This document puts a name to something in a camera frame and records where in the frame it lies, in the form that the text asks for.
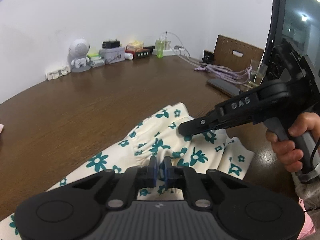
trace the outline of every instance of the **finger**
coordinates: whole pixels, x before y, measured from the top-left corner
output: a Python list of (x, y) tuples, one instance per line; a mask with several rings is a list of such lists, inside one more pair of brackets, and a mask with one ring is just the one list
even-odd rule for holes
[(271, 143), (271, 146), (273, 151), (277, 155), (284, 155), (295, 148), (295, 144), (293, 141), (282, 141), (282, 142)]
[(299, 114), (292, 126), (288, 129), (291, 136), (297, 137), (311, 130), (314, 140), (320, 137), (320, 117), (316, 113)]
[(278, 155), (279, 161), (281, 161), (284, 165), (291, 165), (303, 157), (303, 151), (300, 149), (295, 149), (290, 151), (284, 155)]
[(292, 163), (291, 165), (286, 165), (284, 167), (289, 172), (297, 172), (302, 169), (302, 162), (295, 162), (295, 163)]
[(277, 142), (278, 141), (278, 136), (271, 132), (270, 130), (267, 130), (266, 131), (266, 138), (267, 138), (267, 141), (269, 142)]

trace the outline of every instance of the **black phone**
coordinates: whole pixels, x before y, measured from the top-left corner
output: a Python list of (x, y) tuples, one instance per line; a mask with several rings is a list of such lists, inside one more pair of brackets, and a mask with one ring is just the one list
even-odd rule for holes
[(234, 84), (231, 84), (223, 79), (214, 78), (207, 80), (207, 84), (220, 90), (222, 93), (235, 97), (240, 94), (240, 89), (237, 88)]

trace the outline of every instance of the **wall outlet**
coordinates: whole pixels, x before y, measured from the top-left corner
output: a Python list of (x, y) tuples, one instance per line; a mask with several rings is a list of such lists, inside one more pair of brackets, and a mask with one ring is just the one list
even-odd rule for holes
[(57, 79), (59, 77), (68, 75), (68, 73), (70, 73), (70, 72), (71, 72), (70, 66), (67, 65), (67, 66), (59, 68), (57, 70), (50, 71), (50, 72), (46, 73), (45, 74), (45, 78), (47, 80)]

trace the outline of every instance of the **black handle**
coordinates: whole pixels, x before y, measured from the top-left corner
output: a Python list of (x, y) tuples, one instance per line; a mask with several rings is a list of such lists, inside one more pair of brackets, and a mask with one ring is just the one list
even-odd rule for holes
[(318, 177), (318, 175), (316, 174), (314, 167), (316, 167), (317, 164), (320, 162), (320, 157), (317, 151), (313, 159), (313, 165), (311, 164), (311, 154), (314, 147), (316, 146), (316, 143), (310, 131), (306, 131), (301, 136), (292, 137), (284, 129), (284, 126), (281, 123), (281, 121), (276, 117), (266, 120), (264, 124), (271, 132), (275, 133), (278, 136), (279, 141), (292, 140), (295, 143), (296, 149), (300, 149), (303, 151), (303, 157), (300, 160), (302, 162), (302, 169), (296, 174), (300, 182), (303, 184), (310, 184), (315, 182), (317, 180), (316, 177)]

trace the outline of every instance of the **pink fabric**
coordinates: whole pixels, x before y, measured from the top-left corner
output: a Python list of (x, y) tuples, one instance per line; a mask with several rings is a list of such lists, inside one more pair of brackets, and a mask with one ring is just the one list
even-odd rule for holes
[[(302, 207), (302, 209), (305, 211), (305, 207), (304, 207), (304, 203), (303, 203), (303, 199), (299, 199), (299, 204)], [(310, 236), (315, 232), (315, 226), (313, 225), (313, 222), (311, 220), (311, 217), (305, 213), (305, 221), (304, 221), (304, 225), (303, 228), (301, 229), (301, 232), (298, 236), (298, 239), (302, 239), (306, 236)]]

